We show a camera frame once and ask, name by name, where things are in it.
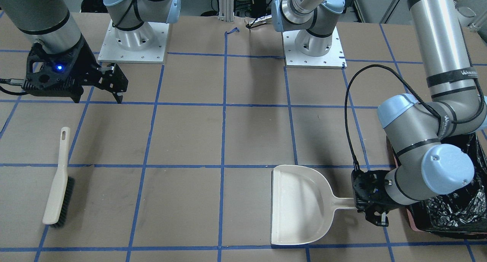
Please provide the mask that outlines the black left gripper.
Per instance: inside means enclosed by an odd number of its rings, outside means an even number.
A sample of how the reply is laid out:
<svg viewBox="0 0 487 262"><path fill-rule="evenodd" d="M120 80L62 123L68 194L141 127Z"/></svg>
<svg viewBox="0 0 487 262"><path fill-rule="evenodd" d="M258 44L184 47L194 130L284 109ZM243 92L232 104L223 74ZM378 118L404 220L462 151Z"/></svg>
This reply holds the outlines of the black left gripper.
<svg viewBox="0 0 487 262"><path fill-rule="evenodd" d="M388 212L400 208L400 204L389 197L385 186L388 170L352 170L351 180L355 207L365 213L366 220L375 220L376 226L388 227Z"/></svg>

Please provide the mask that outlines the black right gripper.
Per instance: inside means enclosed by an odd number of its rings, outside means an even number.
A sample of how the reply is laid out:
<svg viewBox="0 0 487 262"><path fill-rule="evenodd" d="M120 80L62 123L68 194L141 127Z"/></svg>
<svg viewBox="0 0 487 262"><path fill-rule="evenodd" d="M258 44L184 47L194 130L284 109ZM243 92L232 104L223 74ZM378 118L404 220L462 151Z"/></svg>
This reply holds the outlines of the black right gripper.
<svg viewBox="0 0 487 262"><path fill-rule="evenodd" d="M118 104L129 81L118 64L101 67L85 38L59 54L48 54L37 40L27 57L26 79L22 89L33 96L70 97L80 101L83 86L95 86L110 92Z"/></svg>

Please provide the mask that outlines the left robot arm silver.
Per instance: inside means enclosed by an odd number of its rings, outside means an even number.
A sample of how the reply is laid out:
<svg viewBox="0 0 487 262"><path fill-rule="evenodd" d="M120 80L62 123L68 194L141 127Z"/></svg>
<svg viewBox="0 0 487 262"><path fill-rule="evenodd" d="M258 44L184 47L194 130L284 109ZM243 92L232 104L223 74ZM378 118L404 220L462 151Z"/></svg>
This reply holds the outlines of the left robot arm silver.
<svg viewBox="0 0 487 262"><path fill-rule="evenodd" d="M357 209L377 226L386 214L463 188L474 165L460 148L442 139L486 128L486 97L472 66L453 0L407 0L431 93L424 102L414 90L389 98L377 108L382 128L401 165L392 171L360 170L352 153L353 198L334 195L327 179L304 166L279 165L272 177L272 224L287 213L308 220L315 212L329 228L338 209Z"/></svg>

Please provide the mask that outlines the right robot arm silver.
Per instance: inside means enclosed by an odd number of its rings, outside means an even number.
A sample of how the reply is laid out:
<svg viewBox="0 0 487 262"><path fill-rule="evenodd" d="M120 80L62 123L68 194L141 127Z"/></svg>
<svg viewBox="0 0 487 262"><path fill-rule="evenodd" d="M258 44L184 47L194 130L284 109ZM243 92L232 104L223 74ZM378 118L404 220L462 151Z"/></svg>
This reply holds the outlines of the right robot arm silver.
<svg viewBox="0 0 487 262"><path fill-rule="evenodd" d="M22 92L14 96L69 97L78 103L84 86L110 92L120 104L129 81L120 62L162 62L167 26L180 15L181 0L102 0L111 25L95 58L64 0L1 0L13 24L32 43L24 79L1 79ZM111 59L106 67L100 61Z"/></svg>

